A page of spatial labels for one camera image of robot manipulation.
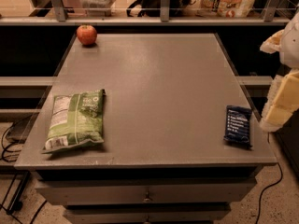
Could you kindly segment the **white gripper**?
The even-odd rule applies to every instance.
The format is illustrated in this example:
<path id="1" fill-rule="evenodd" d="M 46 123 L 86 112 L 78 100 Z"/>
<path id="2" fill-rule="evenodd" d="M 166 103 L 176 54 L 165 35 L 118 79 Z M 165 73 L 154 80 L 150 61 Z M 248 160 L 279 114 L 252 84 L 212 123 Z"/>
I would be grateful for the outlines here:
<path id="1" fill-rule="evenodd" d="M 260 51 L 269 54 L 279 51 L 281 63 L 290 68 L 299 68 L 299 13 L 294 15 L 284 30 L 268 37 L 261 44 Z M 275 132 L 298 109 L 299 71 L 291 70 L 284 77 L 276 75 L 267 94 L 260 127 L 266 132 Z"/>

